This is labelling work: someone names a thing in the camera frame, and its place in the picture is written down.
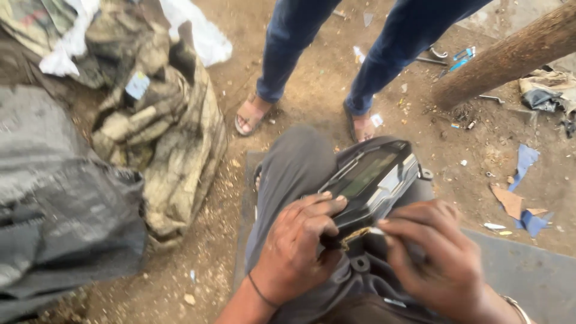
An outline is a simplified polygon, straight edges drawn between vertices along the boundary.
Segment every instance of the hand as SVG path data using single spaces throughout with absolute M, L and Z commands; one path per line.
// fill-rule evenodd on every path
M 408 294 L 458 323 L 472 323 L 485 317 L 491 301 L 480 248 L 460 231 L 459 218 L 452 205 L 433 200 L 398 208 L 378 227 L 387 234 L 387 261 Z M 425 250 L 425 265 L 412 263 L 401 238 Z
M 310 195 L 286 206 L 273 223 L 251 275 L 269 301 L 281 305 L 328 280 L 340 261 L 338 250 L 316 254 L 320 235 L 338 234 L 331 216 L 342 211 L 344 196 Z

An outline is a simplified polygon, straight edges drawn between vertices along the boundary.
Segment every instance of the black wristband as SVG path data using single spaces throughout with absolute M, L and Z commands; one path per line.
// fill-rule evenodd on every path
M 250 282 L 252 283 L 252 286 L 254 287 L 254 290 L 256 291 L 256 293 L 258 294 L 258 296 L 260 296 L 260 298 L 262 298 L 262 300 L 264 300 L 270 307 L 272 308 L 279 308 L 280 305 L 277 305 L 273 302 L 271 302 L 270 300 L 268 300 L 266 297 L 264 297 L 264 295 L 262 295 L 262 293 L 260 292 L 260 290 L 258 289 L 258 287 L 256 287 L 256 284 L 254 283 L 254 279 L 252 279 L 252 275 L 250 272 L 248 272 L 248 279 L 250 279 Z

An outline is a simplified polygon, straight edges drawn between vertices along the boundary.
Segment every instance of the foot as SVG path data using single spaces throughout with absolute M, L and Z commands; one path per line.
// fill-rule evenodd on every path
M 252 134 L 270 108 L 272 108 L 271 103 L 259 96 L 250 95 L 236 114 L 238 132 L 244 136 Z
M 354 121 L 354 132 L 359 143 L 374 137 L 376 129 L 370 119 L 370 112 L 359 116 L 353 115 L 352 120 Z

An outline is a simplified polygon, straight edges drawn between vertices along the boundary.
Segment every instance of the dirt ground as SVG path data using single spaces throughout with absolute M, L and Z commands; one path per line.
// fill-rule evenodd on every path
M 342 100 L 359 65 L 353 46 L 367 53 L 384 25 L 393 0 L 345 0 L 339 10 L 349 16 L 332 16 L 315 41 L 302 55 L 286 93 L 269 122 L 252 137 L 239 137 L 233 122 L 236 109 L 253 92 L 260 75 L 260 57 L 273 0 L 195 0 L 207 18 L 234 45 L 232 59 L 208 69 L 219 106 L 229 126 L 229 148 L 201 213 L 179 249 L 151 255 L 143 273 L 104 282 L 89 294 L 89 323 L 209 323 L 226 304 L 232 285 L 236 256 L 236 228 L 240 217 L 244 157 L 248 150 L 266 150 L 278 134 L 295 123 L 311 123 L 332 139 L 335 150 L 352 144 Z M 365 28 L 363 12 L 374 13 Z M 506 14 L 501 15 L 506 21 Z M 437 43 L 450 55 L 476 46 L 483 51 L 494 39 L 463 28 L 452 27 Z M 526 123 L 516 82 L 491 91 L 503 98 L 471 100 L 463 105 L 469 119 L 478 118 L 470 131 L 455 129 L 454 116 L 430 106 L 430 88 L 441 66 L 415 62 L 374 98 L 373 112 L 384 125 L 378 135 L 394 134 L 415 143 L 416 153 L 426 168 L 433 170 L 435 192 L 454 202 L 464 213 L 463 226 L 488 233 L 481 224 L 490 221 L 513 227 L 511 217 L 499 209 L 490 183 L 507 187 L 514 175 L 517 149 L 525 143 L 541 154 L 515 193 L 524 197 L 525 208 L 554 211 L 553 225 L 531 239 L 527 232 L 513 230 L 508 239 L 534 244 L 551 251 L 576 256 L 573 197 L 576 197 L 576 140 L 567 140 L 556 126 L 558 116 L 541 114 L 534 125 Z M 407 84 L 406 93 L 401 85 Z M 458 122 L 464 126 L 467 122 Z M 467 160 L 466 166 L 460 165 Z M 488 178 L 490 171 L 495 178 Z M 190 278 L 194 270 L 195 283 Z M 195 305 L 184 301 L 191 294 Z

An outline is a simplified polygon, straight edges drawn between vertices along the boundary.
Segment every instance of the tree trunk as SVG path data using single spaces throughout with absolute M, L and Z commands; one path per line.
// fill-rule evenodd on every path
M 449 110 L 575 51 L 576 0 L 569 0 L 441 78 L 432 100 Z

